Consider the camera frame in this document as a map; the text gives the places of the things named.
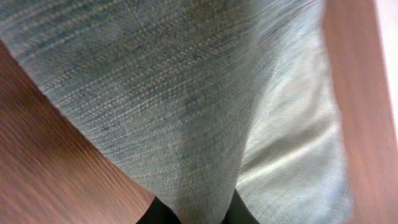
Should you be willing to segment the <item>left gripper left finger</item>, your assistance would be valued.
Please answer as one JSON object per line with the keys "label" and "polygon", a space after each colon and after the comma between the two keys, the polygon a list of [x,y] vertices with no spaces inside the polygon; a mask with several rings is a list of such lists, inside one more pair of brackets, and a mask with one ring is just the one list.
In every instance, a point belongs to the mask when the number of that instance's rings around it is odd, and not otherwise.
{"label": "left gripper left finger", "polygon": [[176,214],[156,197],[137,224],[181,224],[181,222]]}

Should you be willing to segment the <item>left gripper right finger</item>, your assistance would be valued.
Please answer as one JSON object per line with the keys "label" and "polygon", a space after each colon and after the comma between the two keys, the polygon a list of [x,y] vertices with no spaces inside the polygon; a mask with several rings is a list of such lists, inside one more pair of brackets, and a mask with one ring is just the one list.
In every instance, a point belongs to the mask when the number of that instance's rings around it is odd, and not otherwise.
{"label": "left gripper right finger", "polygon": [[222,224],[259,224],[235,190]]}

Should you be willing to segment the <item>light grey jeans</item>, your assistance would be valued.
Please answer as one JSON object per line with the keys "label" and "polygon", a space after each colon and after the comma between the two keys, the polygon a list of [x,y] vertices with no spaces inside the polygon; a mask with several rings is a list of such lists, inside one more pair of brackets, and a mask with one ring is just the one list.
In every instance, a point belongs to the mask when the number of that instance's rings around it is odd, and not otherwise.
{"label": "light grey jeans", "polygon": [[343,223],[351,195],[319,0],[2,1],[1,40],[183,223]]}

